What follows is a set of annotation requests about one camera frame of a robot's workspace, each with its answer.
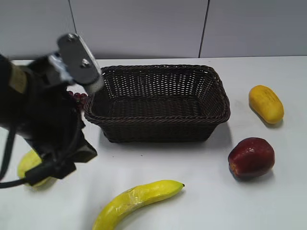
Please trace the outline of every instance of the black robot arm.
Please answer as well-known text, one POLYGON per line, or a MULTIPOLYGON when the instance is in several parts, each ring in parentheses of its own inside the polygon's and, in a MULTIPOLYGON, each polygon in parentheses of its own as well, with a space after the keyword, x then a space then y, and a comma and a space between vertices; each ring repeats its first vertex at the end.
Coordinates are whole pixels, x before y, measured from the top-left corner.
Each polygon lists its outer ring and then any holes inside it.
POLYGON ((0 97, 5 98, 0 126, 9 130, 0 181, 9 166, 15 134, 42 159, 25 178, 0 183, 0 188, 34 185, 50 176, 62 179, 76 169, 75 162, 97 155, 84 138, 81 112, 66 89, 77 83, 88 94, 96 92, 103 86, 100 69, 78 35, 62 36, 58 46, 58 52, 27 66, 16 66, 0 55, 0 97))

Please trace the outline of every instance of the yellow banana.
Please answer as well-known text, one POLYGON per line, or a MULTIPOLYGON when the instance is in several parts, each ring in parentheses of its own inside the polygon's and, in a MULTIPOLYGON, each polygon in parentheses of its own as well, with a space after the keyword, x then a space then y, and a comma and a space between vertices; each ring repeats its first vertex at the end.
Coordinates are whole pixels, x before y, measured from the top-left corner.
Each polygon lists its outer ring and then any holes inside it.
POLYGON ((92 230, 113 230, 131 212, 145 205, 168 199, 183 187, 184 184, 180 182, 163 180, 129 189, 105 206, 97 217, 92 230))

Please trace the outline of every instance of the white wall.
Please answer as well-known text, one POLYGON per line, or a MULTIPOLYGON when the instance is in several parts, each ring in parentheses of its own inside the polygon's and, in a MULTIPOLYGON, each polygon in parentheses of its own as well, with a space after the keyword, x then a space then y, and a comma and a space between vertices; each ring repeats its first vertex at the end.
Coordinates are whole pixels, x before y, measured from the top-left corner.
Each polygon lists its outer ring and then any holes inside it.
POLYGON ((196 58, 207 0, 71 0, 98 58, 196 58))
MULTIPOLYGON (((208 0, 71 0, 96 58, 196 58, 208 0)), ((0 52, 34 58, 74 32, 69 0, 1 0, 0 52)), ((211 0, 201 57, 307 55, 306 0, 211 0)))
POLYGON ((66 0, 1 0, 0 52, 11 59, 54 51, 68 32, 74 27, 66 0))
POLYGON ((211 0, 201 57, 307 55, 306 0, 211 0))

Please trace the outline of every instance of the red apple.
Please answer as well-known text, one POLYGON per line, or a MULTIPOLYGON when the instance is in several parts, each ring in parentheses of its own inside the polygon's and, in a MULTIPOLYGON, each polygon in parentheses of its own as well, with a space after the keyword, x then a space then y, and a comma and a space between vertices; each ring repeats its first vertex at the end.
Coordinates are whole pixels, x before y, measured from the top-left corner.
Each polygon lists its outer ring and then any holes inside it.
POLYGON ((229 168, 238 179, 266 174, 275 163, 272 146, 261 138, 246 138, 228 156, 229 168))

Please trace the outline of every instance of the brown woven basket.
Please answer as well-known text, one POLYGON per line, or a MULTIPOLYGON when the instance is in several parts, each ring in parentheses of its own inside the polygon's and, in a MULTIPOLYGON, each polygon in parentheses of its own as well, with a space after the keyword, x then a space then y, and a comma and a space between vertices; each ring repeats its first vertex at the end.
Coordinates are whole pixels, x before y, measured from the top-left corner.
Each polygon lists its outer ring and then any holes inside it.
POLYGON ((102 72, 105 86, 89 97, 85 118, 111 142, 204 141, 230 117, 211 67, 111 66, 102 72))

